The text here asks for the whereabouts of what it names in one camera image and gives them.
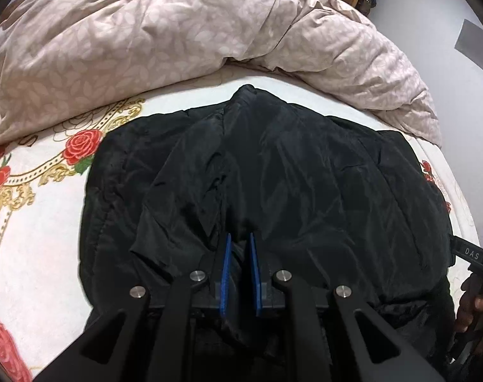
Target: blanket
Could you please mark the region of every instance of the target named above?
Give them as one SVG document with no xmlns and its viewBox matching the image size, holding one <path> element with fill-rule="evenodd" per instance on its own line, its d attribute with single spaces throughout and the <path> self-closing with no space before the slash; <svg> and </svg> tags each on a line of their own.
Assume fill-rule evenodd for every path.
<svg viewBox="0 0 483 382">
<path fill-rule="evenodd" d="M 0 144 L 226 60 L 441 143 L 418 72 L 340 0 L 25 0 L 0 24 Z"/>
</svg>

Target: black fabric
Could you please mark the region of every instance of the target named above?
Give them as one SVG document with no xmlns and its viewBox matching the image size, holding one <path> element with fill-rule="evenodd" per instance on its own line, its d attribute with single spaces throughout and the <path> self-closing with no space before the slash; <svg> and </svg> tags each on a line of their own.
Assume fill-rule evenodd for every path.
<svg viewBox="0 0 483 382">
<path fill-rule="evenodd" d="M 235 291 L 218 344 L 278 363 L 279 336 L 243 307 L 254 229 L 286 269 L 313 286 L 349 285 L 441 366 L 454 320 L 451 225 L 409 144 L 249 85 L 218 105 L 138 118 L 100 144 L 80 233 L 92 318 L 134 284 L 153 294 L 194 270 L 227 230 Z M 213 337 L 200 335 L 199 355 Z"/>
</svg>

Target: bed sheet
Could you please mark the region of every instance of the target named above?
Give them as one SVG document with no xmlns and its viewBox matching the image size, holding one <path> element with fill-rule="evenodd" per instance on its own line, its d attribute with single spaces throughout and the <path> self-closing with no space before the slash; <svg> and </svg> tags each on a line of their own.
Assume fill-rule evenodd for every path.
<svg viewBox="0 0 483 382">
<path fill-rule="evenodd" d="M 229 65 L 0 147 L 0 360 L 13 380 L 31 380 L 80 335 L 89 315 L 77 273 L 78 235 L 88 168 L 102 136 L 137 117 L 220 103 L 247 83 L 323 115 L 393 129 L 298 80 Z M 404 136 L 424 177 L 443 192 L 454 234 L 478 244 L 470 210 L 440 149 Z M 468 275 L 462 260 L 449 271 L 456 307 Z"/>
</svg>

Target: silver bolt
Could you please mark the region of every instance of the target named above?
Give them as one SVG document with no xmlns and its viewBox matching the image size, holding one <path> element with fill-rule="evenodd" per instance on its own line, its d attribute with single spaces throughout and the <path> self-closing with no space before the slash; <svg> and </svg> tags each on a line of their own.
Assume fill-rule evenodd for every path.
<svg viewBox="0 0 483 382">
<path fill-rule="evenodd" d="M 339 286 L 335 289 L 335 292 L 337 293 L 337 296 L 343 298 L 349 297 L 352 294 L 351 289 L 347 286 Z"/>
<path fill-rule="evenodd" d="M 143 286 L 135 286 L 130 289 L 130 296 L 133 298 L 141 298 L 146 294 L 146 289 Z"/>
<path fill-rule="evenodd" d="M 202 270 L 196 270 L 192 273 L 190 273 L 190 279 L 192 282 L 201 282 L 206 278 L 206 273 L 204 273 Z"/>
<path fill-rule="evenodd" d="M 287 270 L 279 270 L 276 272 L 276 278 L 281 282 L 288 282 L 292 277 L 293 275 L 291 272 L 288 272 Z"/>
</svg>

